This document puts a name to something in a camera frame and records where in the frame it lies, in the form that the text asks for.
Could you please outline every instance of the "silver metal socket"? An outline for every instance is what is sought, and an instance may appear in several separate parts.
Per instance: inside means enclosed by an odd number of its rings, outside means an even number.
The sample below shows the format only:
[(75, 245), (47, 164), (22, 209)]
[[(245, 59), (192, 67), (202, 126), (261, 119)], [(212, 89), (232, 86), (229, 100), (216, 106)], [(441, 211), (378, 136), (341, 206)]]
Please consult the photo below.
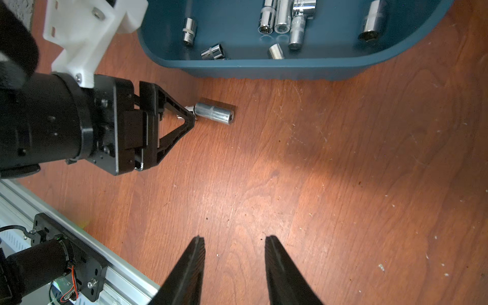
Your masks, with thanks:
[(186, 18), (183, 28), (183, 43), (187, 46), (193, 46), (193, 40), (197, 34), (197, 22), (192, 18)]
[(268, 55), (274, 60), (284, 60), (285, 56), (283, 55), (283, 50), (281, 49), (281, 46), (277, 43), (268, 49)]
[(369, 5), (369, 12), (365, 17), (361, 34), (358, 39), (364, 41), (377, 40), (385, 31), (388, 19), (386, 0), (374, 0)]
[(290, 43), (288, 47), (291, 50), (300, 50), (304, 42), (305, 34), (305, 15), (300, 14), (293, 17), (290, 29)]
[(293, 0), (278, 0), (276, 8), (275, 32), (288, 33), (291, 27), (291, 7)]
[(294, 0), (293, 1), (293, 16), (305, 15), (307, 19), (315, 17), (315, 5), (317, 0)]
[(200, 54), (204, 61), (225, 59), (224, 49), (222, 49), (220, 43), (206, 49), (205, 51), (202, 51)]
[(259, 19), (258, 32), (263, 35), (273, 33), (274, 20), (276, 15), (277, 0), (264, 0)]
[(235, 113), (232, 110), (227, 110), (217, 106), (211, 106), (198, 102), (193, 108), (196, 116), (210, 119), (212, 121), (230, 125), (234, 121)]

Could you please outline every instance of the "wooden floor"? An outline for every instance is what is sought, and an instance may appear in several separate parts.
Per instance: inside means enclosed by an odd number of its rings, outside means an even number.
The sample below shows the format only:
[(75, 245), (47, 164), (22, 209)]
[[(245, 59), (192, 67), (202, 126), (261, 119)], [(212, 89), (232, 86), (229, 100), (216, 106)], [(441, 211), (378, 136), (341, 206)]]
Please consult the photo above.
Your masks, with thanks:
[(267, 304), (272, 234), (328, 305), (488, 304), (487, 14), (457, 0), (414, 48), (340, 82), (197, 80), (116, 36), (98, 73), (235, 105), (235, 123), (198, 120), (142, 173), (61, 161), (21, 182), (157, 283), (204, 236), (202, 304)]

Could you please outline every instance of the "plastic tub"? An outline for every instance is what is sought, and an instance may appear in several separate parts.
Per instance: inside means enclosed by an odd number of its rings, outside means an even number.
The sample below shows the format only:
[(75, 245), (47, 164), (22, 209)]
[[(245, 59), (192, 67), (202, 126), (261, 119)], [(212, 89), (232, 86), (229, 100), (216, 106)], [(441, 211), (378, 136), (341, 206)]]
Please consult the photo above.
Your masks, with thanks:
[[(303, 47), (290, 52), (288, 34), (261, 35), (262, 0), (149, 0), (140, 27), (142, 48), (157, 64), (196, 77), (249, 79), (326, 79), (353, 77), (411, 48), (442, 19), (453, 0), (390, 0), (384, 35), (374, 43), (358, 40), (370, 0), (317, 0)], [(198, 23), (194, 46), (183, 44), (186, 17)], [(200, 52), (221, 43), (225, 61), (203, 61)], [(280, 43), (285, 60), (268, 59)]]

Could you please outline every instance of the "bolt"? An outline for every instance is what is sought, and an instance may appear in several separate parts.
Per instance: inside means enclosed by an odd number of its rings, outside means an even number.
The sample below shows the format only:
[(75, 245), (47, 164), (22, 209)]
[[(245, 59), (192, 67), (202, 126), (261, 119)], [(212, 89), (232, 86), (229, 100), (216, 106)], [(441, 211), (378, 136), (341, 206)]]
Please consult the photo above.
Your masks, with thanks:
[(25, 149), (25, 148), (19, 148), (17, 150), (17, 155), (19, 157), (24, 157), (26, 154), (27, 154), (27, 149)]
[(67, 165), (76, 163), (76, 160), (72, 160), (72, 159), (66, 159), (64, 161), (66, 162)]
[(96, 19), (98, 19), (100, 21), (105, 20), (105, 14), (96, 7), (93, 8), (92, 14), (95, 16)]
[(97, 280), (91, 279), (91, 281), (86, 283), (86, 286), (88, 287), (88, 289), (92, 289), (92, 288), (96, 287), (97, 284), (98, 284)]
[(81, 73), (78, 73), (77, 75), (75, 75), (75, 80), (78, 84), (81, 84)]

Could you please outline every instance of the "universal joint socket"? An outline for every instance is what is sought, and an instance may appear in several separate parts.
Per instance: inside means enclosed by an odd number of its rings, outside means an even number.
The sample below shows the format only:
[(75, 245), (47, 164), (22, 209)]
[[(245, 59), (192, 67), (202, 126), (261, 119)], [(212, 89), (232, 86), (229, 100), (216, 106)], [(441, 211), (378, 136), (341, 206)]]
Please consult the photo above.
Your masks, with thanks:
[(294, 0), (293, 20), (291, 22), (290, 29), (290, 43), (288, 44), (288, 47), (291, 50), (300, 50), (302, 48), (306, 20), (314, 18), (316, 3), (317, 0)]

